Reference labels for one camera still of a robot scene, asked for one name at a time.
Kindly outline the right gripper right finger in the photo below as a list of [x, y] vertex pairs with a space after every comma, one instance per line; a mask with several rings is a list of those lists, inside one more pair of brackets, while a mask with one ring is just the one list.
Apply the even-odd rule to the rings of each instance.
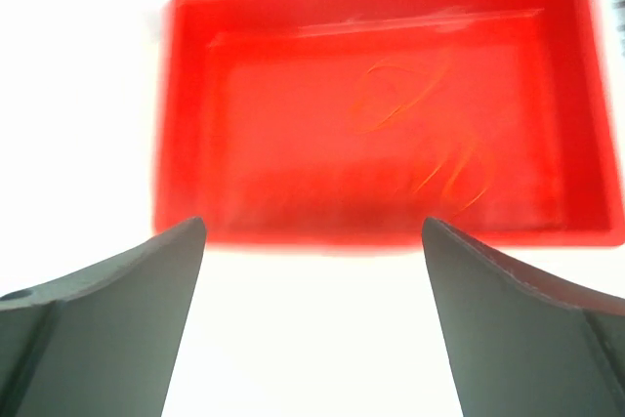
[[621, 416], [624, 301], [434, 218], [422, 242], [466, 416]]

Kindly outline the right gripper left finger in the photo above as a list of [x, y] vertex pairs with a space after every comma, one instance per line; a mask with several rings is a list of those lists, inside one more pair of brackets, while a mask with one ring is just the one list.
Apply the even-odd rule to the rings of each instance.
[[205, 241], [191, 218], [2, 296], [2, 415], [161, 415]]

